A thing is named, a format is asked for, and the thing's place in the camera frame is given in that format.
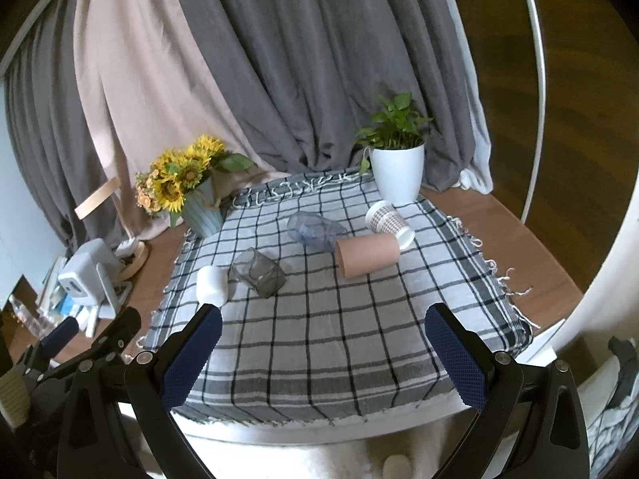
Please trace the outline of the white mug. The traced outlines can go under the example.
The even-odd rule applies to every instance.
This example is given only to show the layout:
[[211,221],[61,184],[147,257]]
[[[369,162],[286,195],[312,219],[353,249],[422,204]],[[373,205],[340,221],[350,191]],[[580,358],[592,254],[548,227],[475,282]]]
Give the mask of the white mug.
[[223,307],[228,303],[228,270],[208,265],[196,275],[196,299],[199,305]]

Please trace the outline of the grey curtain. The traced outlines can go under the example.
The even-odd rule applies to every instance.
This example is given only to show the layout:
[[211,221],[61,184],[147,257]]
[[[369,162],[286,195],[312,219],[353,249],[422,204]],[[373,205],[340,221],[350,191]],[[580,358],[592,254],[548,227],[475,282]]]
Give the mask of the grey curtain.
[[[490,136],[455,0],[179,0],[199,50],[249,144],[280,173],[336,170],[379,96],[411,92],[434,120],[425,184],[487,194]],[[118,240],[120,187],[75,214],[107,177],[73,61],[77,0],[51,0],[1,79],[17,166],[68,250]]]

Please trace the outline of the sunflower bouquet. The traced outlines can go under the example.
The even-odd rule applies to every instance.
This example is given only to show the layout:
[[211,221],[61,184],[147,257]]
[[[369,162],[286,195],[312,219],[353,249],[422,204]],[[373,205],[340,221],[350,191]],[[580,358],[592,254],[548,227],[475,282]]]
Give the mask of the sunflower bouquet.
[[204,185],[218,173],[233,174],[254,166],[246,154],[229,150],[223,140],[203,134],[184,149],[169,148],[146,172],[135,174],[135,201],[150,218],[166,214],[171,225],[186,220],[189,201],[204,198]]

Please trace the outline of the white box device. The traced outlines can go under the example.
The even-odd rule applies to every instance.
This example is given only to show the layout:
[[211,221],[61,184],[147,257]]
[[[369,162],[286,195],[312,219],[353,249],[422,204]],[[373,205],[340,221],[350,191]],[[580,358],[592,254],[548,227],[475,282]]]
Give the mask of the white box device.
[[58,283],[80,306],[95,308],[99,319],[114,319],[121,308],[115,283],[119,259],[103,239],[88,241],[73,254],[58,275]]

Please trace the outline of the wooden stick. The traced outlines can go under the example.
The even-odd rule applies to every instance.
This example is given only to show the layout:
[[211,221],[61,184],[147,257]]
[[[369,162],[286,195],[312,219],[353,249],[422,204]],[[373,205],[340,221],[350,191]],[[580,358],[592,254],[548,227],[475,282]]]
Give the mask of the wooden stick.
[[111,198],[120,187],[120,178],[114,176],[97,188],[87,199],[76,206],[75,214],[79,220],[84,220],[108,198]]

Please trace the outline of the grey glass cup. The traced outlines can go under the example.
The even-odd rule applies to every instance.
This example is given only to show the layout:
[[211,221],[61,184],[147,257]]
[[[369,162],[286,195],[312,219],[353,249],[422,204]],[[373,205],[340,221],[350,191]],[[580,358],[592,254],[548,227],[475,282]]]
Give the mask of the grey glass cup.
[[273,296],[286,282],[284,270],[253,247],[239,253],[232,262],[232,272],[262,299]]

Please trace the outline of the beige curtain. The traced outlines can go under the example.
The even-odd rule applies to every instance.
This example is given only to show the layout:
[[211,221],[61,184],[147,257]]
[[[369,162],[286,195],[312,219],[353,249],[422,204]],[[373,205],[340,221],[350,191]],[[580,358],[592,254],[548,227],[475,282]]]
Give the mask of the beige curtain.
[[218,176],[221,195],[280,177],[242,132],[179,0],[77,0],[73,61],[96,154],[106,176],[120,180],[120,219],[132,235],[152,239],[169,225],[137,206],[137,173],[201,134],[254,162],[246,172]]

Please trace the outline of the black white checkered tablecloth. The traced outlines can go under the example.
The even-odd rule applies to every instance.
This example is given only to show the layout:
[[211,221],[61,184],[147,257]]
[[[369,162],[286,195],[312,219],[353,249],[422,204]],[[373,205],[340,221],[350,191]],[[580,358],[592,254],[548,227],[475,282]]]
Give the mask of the black white checkered tablecloth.
[[379,199],[351,173],[303,174],[247,188],[223,201],[224,224],[188,235],[143,345],[157,349],[197,308],[196,275],[228,267],[248,249],[283,268],[284,285],[262,299],[232,279],[223,329],[181,412],[197,421],[284,425],[359,421],[418,404],[452,387],[423,320],[444,303],[494,350],[519,354],[533,329],[510,301],[478,241],[426,198],[400,207],[415,241],[392,267],[345,280],[332,254],[288,236],[292,214],[317,213],[352,236]]

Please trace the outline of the brown checkered paper cup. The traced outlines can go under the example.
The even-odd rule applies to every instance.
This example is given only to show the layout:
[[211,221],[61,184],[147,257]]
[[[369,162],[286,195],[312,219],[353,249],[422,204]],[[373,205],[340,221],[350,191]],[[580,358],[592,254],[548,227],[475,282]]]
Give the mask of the brown checkered paper cup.
[[407,250],[415,239],[415,230],[387,200],[377,201],[368,209],[365,226],[374,234],[393,235],[401,251]]

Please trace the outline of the clear blue plastic cup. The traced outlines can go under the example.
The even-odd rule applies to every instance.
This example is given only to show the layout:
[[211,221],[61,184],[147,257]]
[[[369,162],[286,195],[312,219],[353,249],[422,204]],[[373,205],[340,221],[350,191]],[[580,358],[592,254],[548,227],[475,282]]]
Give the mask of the clear blue plastic cup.
[[299,211],[287,222],[290,238],[310,250],[333,252],[336,241],[348,236],[348,229],[320,214]]

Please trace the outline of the pink paper cup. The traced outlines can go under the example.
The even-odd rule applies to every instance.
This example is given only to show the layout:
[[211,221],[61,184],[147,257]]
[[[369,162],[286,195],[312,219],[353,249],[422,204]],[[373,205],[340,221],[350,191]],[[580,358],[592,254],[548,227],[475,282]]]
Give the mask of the pink paper cup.
[[399,244],[391,234],[339,238],[336,240],[335,253],[344,279],[385,269],[396,264],[400,258]]

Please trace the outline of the light blue ribbed vase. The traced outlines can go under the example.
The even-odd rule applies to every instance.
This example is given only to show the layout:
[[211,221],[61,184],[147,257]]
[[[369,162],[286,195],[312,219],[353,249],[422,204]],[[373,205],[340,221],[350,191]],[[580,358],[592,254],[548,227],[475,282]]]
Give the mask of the light blue ribbed vase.
[[211,175],[204,178],[186,195],[182,218],[201,239],[210,238],[220,232],[223,215]]

